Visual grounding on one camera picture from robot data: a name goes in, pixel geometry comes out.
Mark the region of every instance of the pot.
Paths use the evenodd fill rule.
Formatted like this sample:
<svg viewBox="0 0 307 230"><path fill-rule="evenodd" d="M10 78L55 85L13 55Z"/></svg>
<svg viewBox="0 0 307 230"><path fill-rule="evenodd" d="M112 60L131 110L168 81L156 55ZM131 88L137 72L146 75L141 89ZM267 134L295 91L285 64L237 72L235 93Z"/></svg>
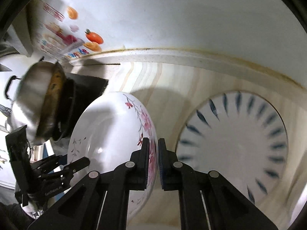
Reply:
<svg viewBox="0 0 307 230"><path fill-rule="evenodd" d="M15 79L19 78L12 76L7 82L7 99L10 99L7 92ZM31 146L42 145L52 136L65 81L64 70L58 62L39 61L20 80L15 99L10 99L12 130L27 125L27 139Z"/></svg>

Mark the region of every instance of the white bowl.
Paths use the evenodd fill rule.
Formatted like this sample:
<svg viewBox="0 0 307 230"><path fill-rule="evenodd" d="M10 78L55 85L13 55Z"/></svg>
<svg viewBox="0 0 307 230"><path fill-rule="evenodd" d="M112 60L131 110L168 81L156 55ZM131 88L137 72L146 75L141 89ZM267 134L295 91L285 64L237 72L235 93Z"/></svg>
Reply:
<svg viewBox="0 0 307 230"><path fill-rule="evenodd" d="M156 130L146 108L134 96L103 94L83 112L69 142L67 162L86 156L91 163L74 175L71 186L92 170L105 173L129 161L131 153L141 149L143 137L150 140L148 183L145 191L130 191L127 219L131 219L148 200L158 170Z"/></svg>

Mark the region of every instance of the plate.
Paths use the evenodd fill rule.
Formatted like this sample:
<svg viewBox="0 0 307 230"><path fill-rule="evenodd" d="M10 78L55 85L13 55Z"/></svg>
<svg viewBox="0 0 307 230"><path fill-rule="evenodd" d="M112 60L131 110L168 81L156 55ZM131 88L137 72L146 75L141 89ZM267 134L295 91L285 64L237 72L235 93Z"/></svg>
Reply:
<svg viewBox="0 0 307 230"><path fill-rule="evenodd" d="M283 174L288 137L268 101L231 91L196 110L180 135L176 153L179 161L197 171L217 170L255 204Z"/></svg>
<svg viewBox="0 0 307 230"><path fill-rule="evenodd" d="M143 137L149 138L147 189L130 191L127 219L131 219L148 200L158 170L158 139L154 124L145 106L131 94L103 94L79 118L69 142L67 162L86 156L91 163L74 174L71 186L92 170L105 173L129 161L131 153L141 149Z"/></svg>

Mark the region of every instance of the silver rivet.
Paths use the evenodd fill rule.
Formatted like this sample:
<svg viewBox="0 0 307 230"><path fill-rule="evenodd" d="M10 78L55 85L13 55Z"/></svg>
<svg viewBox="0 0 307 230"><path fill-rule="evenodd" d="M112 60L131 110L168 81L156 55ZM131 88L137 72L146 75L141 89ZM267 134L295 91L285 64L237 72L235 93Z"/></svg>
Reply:
<svg viewBox="0 0 307 230"><path fill-rule="evenodd" d="M125 165L126 165L127 168L132 168L132 167L134 167L135 163L129 161L129 162L126 162Z"/></svg>
<svg viewBox="0 0 307 230"><path fill-rule="evenodd" d="M218 178L220 174L219 174L219 172L212 170L212 171L210 171L209 175L213 178Z"/></svg>
<svg viewBox="0 0 307 230"><path fill-rule="evenodd" d="M181 167L183 166L183 164L182 164L182 162L174 162L174 163L173 163L173 166L174 166L175 168L181 168Z"/></svg>
<svg viewBox="0 0 307 230"><path fill-rule="evenodd" d="M97 171L91 171L91 172L88 174L88 176L89 176L90 178L96 178L96 177L98 176L98 172L97 172Z"/></svg>

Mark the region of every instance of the black handle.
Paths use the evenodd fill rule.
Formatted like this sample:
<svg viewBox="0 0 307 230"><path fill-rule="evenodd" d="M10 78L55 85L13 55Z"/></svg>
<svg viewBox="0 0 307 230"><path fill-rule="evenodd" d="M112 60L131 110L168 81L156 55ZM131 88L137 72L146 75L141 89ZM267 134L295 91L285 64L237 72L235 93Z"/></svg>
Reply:
<svg viewBox="0 0 307 230"><path fill-rule="evenodd" d="M12 83L12 81L13 81L14 79L20 79L20 78L17 78L16 75L13 75L12 77L10 77L10 79L9 79L8 82L7 82L7 85L5 86L5 90L4 90L4 97L5 97L6 99L9 99L9 100L11 100L11 99L10 99L9 95L7 95L7 92L9 91L10 85L11 85L11 83Z"/></svg>

